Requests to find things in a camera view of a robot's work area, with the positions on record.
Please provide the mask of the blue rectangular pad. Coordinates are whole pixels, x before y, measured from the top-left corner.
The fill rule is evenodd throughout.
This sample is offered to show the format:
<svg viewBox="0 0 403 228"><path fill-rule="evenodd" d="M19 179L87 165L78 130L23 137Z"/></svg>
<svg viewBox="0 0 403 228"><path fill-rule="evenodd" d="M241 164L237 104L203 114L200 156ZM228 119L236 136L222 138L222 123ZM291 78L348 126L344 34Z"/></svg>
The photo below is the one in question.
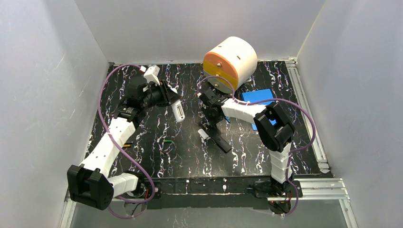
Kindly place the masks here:
<svg viewBox="0 0 403 228"><path fill-rule="evenodd" d="M274 98L273 93L270 89L242 92L241 97L242 97L243 101L250 102L250 103ZM274 101L260 103L260 105L269 105L272 102L274 102ZM272 125L275 125L276 120L270 120L270 123ZM251 126L254 131L257 131L256 125L252 124Z"/></svg>

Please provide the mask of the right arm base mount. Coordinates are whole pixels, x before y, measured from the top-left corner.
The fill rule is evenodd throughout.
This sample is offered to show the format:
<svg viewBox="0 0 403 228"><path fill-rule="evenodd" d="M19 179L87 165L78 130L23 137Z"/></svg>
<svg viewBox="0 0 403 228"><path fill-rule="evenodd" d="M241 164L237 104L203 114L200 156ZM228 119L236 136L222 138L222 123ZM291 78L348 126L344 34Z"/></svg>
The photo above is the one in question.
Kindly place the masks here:
<svg viewBox="0 0 403 228"><path fill-rule="evenodd" d="M247 192L258 199L267 198L269 210L275 215L285 216L295 209L292 200L303 197L299 181L289 180L279 183L274 179L258 180L247 187Z"/></svg>

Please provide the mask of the aluminium frame rail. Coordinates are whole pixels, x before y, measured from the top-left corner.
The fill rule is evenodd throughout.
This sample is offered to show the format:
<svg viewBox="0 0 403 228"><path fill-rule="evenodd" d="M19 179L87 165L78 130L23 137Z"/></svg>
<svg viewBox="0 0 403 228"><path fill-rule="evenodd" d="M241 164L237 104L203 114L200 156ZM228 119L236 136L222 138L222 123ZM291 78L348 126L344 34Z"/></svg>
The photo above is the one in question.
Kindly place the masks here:
<svg viewBox="0 0 403 228"><path fill-rule="evenodd" d="M350 200L342 178L310 178L299 181L302 200Z"/></svg>

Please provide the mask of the round white drawer cabinet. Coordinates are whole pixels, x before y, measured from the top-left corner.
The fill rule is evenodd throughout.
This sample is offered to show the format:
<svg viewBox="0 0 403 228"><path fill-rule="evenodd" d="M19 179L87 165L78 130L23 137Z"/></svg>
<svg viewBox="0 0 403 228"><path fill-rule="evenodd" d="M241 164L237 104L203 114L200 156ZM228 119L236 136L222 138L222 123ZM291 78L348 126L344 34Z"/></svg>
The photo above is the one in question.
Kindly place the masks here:
<svg viewBox="0 0 403 228"><path fill-rule="evenodd" d="M204 55L203 71L207 81L223 93L237 90L255 72L257 54L239 37L228 37Z"/></svg>

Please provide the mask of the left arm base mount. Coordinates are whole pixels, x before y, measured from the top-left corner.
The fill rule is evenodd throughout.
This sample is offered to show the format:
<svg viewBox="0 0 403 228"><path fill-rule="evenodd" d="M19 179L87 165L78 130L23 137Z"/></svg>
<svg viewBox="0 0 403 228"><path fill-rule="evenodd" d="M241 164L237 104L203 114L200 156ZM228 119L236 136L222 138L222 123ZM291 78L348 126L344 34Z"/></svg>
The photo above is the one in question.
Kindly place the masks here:
<svg viewBox="0 0 403 228"><path fill-rule="evenodd" d="M114 197L123 200L127 215L125 219L135 218L147 209L148 199L158 199L162 195L162 184L158 181L154 185L142 174L122 173L111 178Z"/></svg>

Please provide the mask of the black remote control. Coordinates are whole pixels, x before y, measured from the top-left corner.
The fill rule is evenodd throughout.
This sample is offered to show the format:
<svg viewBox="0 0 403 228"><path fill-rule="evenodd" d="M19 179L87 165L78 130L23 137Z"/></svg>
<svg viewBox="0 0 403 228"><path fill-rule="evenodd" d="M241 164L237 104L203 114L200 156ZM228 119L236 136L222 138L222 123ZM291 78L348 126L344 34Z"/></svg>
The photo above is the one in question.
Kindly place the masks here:
<svg viewBox="0 0 403 228"><path fill-rule="evenodd" d="M207 129L206 133L224 153L232 150L232 146L221 136L218 129Z"/></svg>

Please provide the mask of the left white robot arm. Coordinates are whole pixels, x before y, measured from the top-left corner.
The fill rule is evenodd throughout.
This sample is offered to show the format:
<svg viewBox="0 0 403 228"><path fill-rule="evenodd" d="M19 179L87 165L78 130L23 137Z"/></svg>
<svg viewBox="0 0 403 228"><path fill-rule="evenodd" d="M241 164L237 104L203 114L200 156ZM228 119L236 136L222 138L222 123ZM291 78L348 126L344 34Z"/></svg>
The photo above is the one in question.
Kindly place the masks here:
<svg viewBox="0 0 403 228"><path fill-rule="evenodd" d="M136 173L126 171L110 177L109 172L120 148L135 133L147 109L171 106L176 121L185 118L177 89L165 80L132 78L114 117L94 150L80 165L67 171L70 198L78 203L105 210L113 198L139 189Z"/></svg>

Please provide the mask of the white remote control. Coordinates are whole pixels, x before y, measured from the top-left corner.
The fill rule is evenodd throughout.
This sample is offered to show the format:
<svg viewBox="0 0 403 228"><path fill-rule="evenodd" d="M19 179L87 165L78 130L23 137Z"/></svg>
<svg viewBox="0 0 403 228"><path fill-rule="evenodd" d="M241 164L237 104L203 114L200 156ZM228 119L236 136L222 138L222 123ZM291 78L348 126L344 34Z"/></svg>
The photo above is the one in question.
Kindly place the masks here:
<svg viewBox="0 0 403 228"><path fill-rule="evenodd" d="M171 109L173 111L176 122L183 122L185 119L185 114L180 99L171 104Z"/></svg>

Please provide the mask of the white battery cover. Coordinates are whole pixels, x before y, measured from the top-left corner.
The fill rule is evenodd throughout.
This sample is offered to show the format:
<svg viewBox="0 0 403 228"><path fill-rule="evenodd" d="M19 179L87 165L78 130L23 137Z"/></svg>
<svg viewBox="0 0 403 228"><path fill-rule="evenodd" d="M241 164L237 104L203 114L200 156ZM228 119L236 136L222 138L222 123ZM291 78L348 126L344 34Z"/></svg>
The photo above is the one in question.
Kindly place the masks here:
<svg viewBox="0 0 403 228"><path fill-rule="evenodd" d="M209 135L208 135L203 129L199 129L199 130L198 130L198 134L200 135L200 137L201 137L203 140L207 140L207 139L210 138Z"/></svg>

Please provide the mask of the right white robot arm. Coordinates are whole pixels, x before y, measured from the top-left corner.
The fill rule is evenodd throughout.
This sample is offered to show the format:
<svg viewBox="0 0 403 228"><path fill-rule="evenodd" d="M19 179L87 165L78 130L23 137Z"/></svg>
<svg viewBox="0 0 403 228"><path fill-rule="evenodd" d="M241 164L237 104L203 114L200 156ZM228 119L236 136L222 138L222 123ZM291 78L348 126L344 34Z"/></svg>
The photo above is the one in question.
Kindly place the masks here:
<svg viewBox="0 0 403 228"><path fill-rule="evenodd" d="M251 104L220 97L211 89L198 93L202 112L211 126L225 117L236 118L256 126L262 144L269 150L270 181L261 191L282 195L289 190L292 170L289 164L295 127L278 103Z"/></svg>

